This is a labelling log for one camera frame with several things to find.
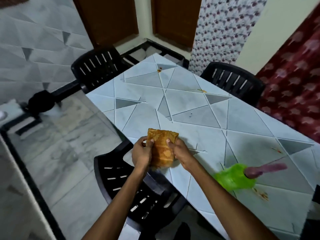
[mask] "person's left hand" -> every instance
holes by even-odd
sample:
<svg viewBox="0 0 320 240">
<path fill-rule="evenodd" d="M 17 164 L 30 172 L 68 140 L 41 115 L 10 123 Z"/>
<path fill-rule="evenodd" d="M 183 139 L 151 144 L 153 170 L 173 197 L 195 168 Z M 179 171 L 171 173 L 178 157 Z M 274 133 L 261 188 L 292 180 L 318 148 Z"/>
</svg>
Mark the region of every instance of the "person's left hand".
<svg viewBox="0 0 320 240">
<path fill-rule="evenodd" d="M 143 143 L 147 139 L 147 136 L 141 137 L 133 146 L 132 150 L 132 162 L 134 168 L 142 170 L 144 174 L 147 173 L 150 161 L 151 161 L 151 149 L 154 144 L 154 140 L 151 139 L 147 143 Z"/>
</svg>

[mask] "door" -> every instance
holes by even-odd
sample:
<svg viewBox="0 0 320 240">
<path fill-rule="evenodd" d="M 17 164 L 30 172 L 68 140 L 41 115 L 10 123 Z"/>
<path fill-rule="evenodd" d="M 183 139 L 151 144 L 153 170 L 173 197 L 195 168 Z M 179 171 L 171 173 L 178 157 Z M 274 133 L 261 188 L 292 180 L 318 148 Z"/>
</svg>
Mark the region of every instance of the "door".
<svg viewBox="0 0 320 240">
<path fill-rule="evenodd" d="M 73 0 L 93 46 L 138 34 L 134 0 Z"/>
<path fill-rule="evenodd" d="M 151 0 L 154 34 L 192 48 L 201 0 Z"/>
</svg>

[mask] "white table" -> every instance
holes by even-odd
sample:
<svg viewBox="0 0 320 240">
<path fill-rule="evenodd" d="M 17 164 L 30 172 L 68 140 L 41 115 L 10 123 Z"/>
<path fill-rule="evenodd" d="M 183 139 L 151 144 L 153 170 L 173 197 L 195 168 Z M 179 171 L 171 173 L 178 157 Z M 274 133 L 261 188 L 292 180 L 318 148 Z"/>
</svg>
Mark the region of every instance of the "white table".
<svg viewBox="0 0 320 240">
<path fill-rule="evenodd" d="M 231 193 L 275 232 L 300 234 L 315 188 L 311 139 L 158 54 L 87 97 L 132 143 L 148 128 L 178 132 L 209 173 L 237 162 L 286 163 L 287 170 L 258 178 L 255 188 L 266 192 L 269 201 L 253 190 Z M 162 172 L 228 238 L 190 173 L 181 165 Z"/>
</svg>

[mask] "marble tabletop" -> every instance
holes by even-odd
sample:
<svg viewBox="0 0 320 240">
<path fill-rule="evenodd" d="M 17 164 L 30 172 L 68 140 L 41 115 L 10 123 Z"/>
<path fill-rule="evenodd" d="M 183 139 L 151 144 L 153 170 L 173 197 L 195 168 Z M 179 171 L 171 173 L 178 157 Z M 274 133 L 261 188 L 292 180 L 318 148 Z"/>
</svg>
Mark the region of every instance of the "marble tabletop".
<svg viewBox="0 0 320 240">
<path fill-rule="evenodd" d="M 132 143 L 148 128 L 178 132 L 210 174 L 235 163 L 286 163 L 287 170 L 258 178 L 258 193 L 231 193 L 274 232 L 301 233 L 316 185 L 310 168 L 319 160 L 308 137 L 158 54 L 86 96 Z M 228 239 L 190 173 L 178 162 L 162 173 Z"/>
</svg>

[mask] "person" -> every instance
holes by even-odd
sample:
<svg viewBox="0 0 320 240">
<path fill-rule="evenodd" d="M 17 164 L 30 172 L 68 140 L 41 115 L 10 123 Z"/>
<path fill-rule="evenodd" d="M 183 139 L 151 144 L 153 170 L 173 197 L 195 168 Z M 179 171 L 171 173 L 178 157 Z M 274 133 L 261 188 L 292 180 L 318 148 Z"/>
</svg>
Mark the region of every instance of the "person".
<svg viewBox="0 0 320 240">
<path fill-rule="evenodd" d="M 154 140 L 147 141 L 145 144 L 143 141 L 146 139 L 146 136 L 141 137 L 134 144 L 132 150 L 134 170 L 82 240 L 118 239 L 139 185 L 150 165 Z M 183 140 L 177 138 L 174 144 L 167 139 L 167 144 L 183 168 L 197 181 L 231 240 L 278 240 L 250 210 L 204 169 L 190 153 Z"/>
</svg>

